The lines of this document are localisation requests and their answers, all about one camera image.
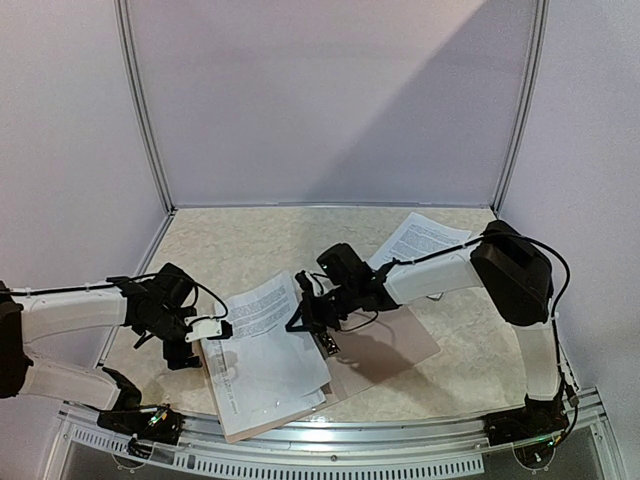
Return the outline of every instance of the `speckled countertop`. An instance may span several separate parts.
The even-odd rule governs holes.
[[[371,256],[411,212],[455,228],[483,230],[489,210],[378,207],[274,207],[180,210],[149,271],[173,262],[223,298],[250,290],[281,270],[316,269],[316,257],[337,242]],[[200,312],[211,311],[206,295]],[[441,352],[409,371],[322,410],[327,421],[408,420],[460,415],[522,403],[524,366],[515,334],[482,289],[447,293],[411,307]],[[129,377],[145,403],[215,413],[205,369],[167,370],[162,345],[139,350],[121,328],[106,365]]]

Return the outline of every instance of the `paper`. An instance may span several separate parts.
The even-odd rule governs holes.
[[[311,334],[284,328],[298,306],[291,275],[226,303],[233,337],[203,341],[202,349],[227,439],[255,435],[324,402],[320,389],[331,376]]]
[[[394,258],[401,261],[419,258],[462,243],[470,235],[471,230],[447,227],[411,212],[367,263],[371,268],[377,270]],[[429,298],[433,300],[438,300],[441,297],[441,293],[429,295]]]

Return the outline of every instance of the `white backdrop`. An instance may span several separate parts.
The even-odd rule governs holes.
[[[179,206],[488,205],[534,0],[136,0]]]
[[[573,267],[560,334],[582,385],[600,391],[630,480],[640,478],[639,25],[638,2],[551,2],[502,213]]]
[[[1,2],[0,24],[0,279],[43,287],[134,273],[164,213],[113,2]],[[40,347],[90,365],[105,333]],[[40,478],[59,405],[0,400],[0,478]]]

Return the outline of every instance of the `cable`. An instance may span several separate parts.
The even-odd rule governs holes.
[[[314,272],[309,272],[309,276],[311,277],[311,279],[316,283],[316,285],[318,285],[318,287],[320,287],[320,295],[324,295],[324,285],[322,285],[322,283],[320,282],[320,280],[318,280],[318,277],[321,278],[329,278],[326,275],[323,275],[321,273],[314,273]]]
[[[530,243],[531,245],[535,245],[537,247],[540,247],[540,248],[546,250],[547,252],[552,254],[555,258],[557,258],[558,261],[560,261],[560,263],[562,264],[562,266],[564,267],[564,270],[565,270],[565,279],[564,279],[564,283],[563,283],[562,287],[560,288],[560,291],[556,295],[556,298],[554,299],[553,304],[551,306],[551,317],[555,318],[556,307],[558,306],[558,302],[560,301],[560,298],[562,298],[564,293],[567,291],[567,287],[569,286],[569,282],[571,280],[571,269],[569,268],[569,263],[565,260],[565,258],[562,255],[560,255],[560,253],[558,253],[557,250],[555,250],[554,248],[550,247],[546,243],[541,242],[540,240],[536,240],[535,238],[525,237],[524,235],[520,235],[519,233],[510,233],[510,232],[490,233],[488,235],[480,235],[479,237],[472,238],[471,240],[469,240],[467,242],[460,243],[458,245],[454,245],[453,247],[445,248],[444,250],[438,250],[437,252],[433,252],[433,253],[430,253],[428,255],[424,255],[422,257],[415,258],[413,260],[395,261],[393,266],[395,266],[395,265],[414,265],[416,263],[426,262],[427,260],[431,260],[432,258],[437,258],[437,257],[440,257],[442,255],[447,255],[448,253],[456,252],[458,250],[462,250],[464,248],[470,247],[472,245],[475,245],[476,243],[482,242],[483,240],[487,240],[487,239],[491,239],[491,238],[499,238],[499,237],[517,238],[519,240],[523,240],[525,242]]]
[[[196,306],[196,303],[198,303],[198,295],[200,294],[200,289],[198,287],[196,287],[195,289],[195,293],[193,294],[193,302],[191,302],[191,305],[189,305],[187,308],[193,308]]]
[[[370,318],[369,320],[367,320],[367,321],[366,321],[366,322],[364,322],[364,323],[361,323],[361,324],[360,324],[360,325],[358,325],[358,326],[355,326],[355,327],[353,327],[353,328],[347,328],[346,330],[340,330],[340,331],[341,331],[342,333],[349,333],[349,332],[353,332],[353,331],[355,331],[355,330],[359,330],[359,329],[361,329],[362,327],[366,327],[367,325],[369,325],[369,324],[371,324],[371,323],[375,322],[375,321],[378,319],[378,315],[380,315],[380,312],[376,312],[376,313],[375,313],[375,315],[374,315],[372,318]]]
[[[50,288],[50,289],[45,289],[45,290],[34,290],[34,291],[27,291],[27,292],[14,292],[13,290],[7,288],[7,289],[0,290],[0,293],[6,293],[6,294],[9,294],[9,295],[15,296],[15,297],[28,297],[28,296],[31,296],[31,295],[49,295],[49,294],[52,294],[52,293],[69,293],[69,292],[83,292],[83,291],[87,291],[87,290],[104,290],[104,289],[107,289],[107,288],[113,288],[113,287],[117,287],[119,285],[124,285],[125,283],[137,282],[138,280],[144,280],[145,278],[152,278],[152,277],[157,277],[157,276],[172,277],[172,278],[179,278],[181,280],[188,280],[193,286],[196,287],[196,293],[195,293],[196,297],[195,297],[195,301],[194,301],[192,306],[194,306],[195,302],[198,300],[198,289],[201,288],[208,295],[213,297],[215,299],[215,301],[218,302],[222,306],[222,308],[224,310],[224,313],[222,315],[214,316],[212,318],[221,319],[221,318],[225,318],[227,315],[229,315],[229,308],[227,307],[227,305],[224,303],[224,301],[218,295],[213,293],[209,288],[205,287],[200,282],[196,282],[192,278],[186,279],[182,275],[178,275],[178,274],[175,274],[175,273],[164,273],[164,272],[145,273],[144,275],[138,275],[136,277],[128,277],[128,278],[124,278],[124,279],[122,279],[120,281],[117,281],[117,282],[109,282],[109,283],[101,284],[101,285],[86,285],[86,286],[82,286],[82,287],[78,286],[78,287]]]

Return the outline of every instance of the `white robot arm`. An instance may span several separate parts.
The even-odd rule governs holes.
[[[122,374],[65,363],[33,348],[35,340],[50,335],[120,325],[141,336],[134,348],[151,336],[161,339],[169,369],[201,367],[191,343],[229,338],[224,315],[197,316],[193,306],[183,307],[194,289],[205,287],[172,264],[138,279],[143,278],[40,291],[9,290],[0,282],[0,399],[41,395],[81,403],[101,412],[100,426],[126,434],[144,431],[144,438],[175,443],[182,416],[168,406],[143,408],[140,391]]]
[[[465,244],[419,259],[394,260],[377,271],[349,245],[334,245],[318,257],[318,264],[336,288],[318,296],[306,272],[296,275],[302,301],[286,328],[313,333],[331,355],[339,346],[327,329],[340,330],[341,321],[356,310],[383,312],[437,293],[484,287],[516,333],[527,377],[523,409],[485,417],[490,443],[567,429],[562,395],[566,391],[572,405],[577,396],[560,369],[551,262],[534,244],[543,245],[495,221]]]

